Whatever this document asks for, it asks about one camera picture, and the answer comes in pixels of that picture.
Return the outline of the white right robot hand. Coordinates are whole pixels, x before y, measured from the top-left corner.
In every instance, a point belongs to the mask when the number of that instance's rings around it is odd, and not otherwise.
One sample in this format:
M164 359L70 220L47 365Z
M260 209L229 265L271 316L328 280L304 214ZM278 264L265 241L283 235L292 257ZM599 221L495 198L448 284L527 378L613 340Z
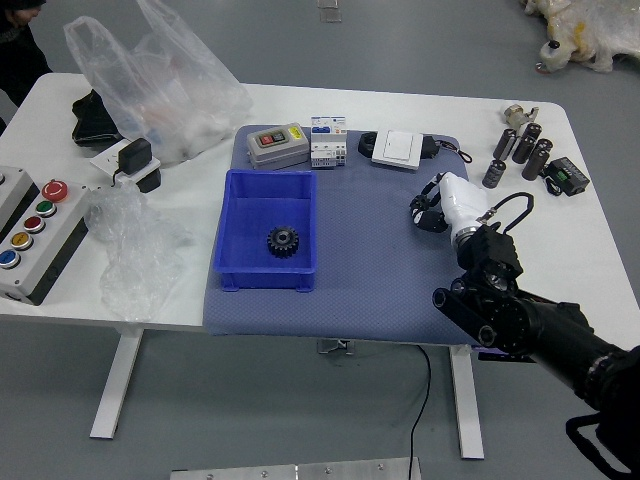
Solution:
M436 174L410 203L413 224L433 233L450 229L454 249L480 228L488 210L486 193L452 172Z

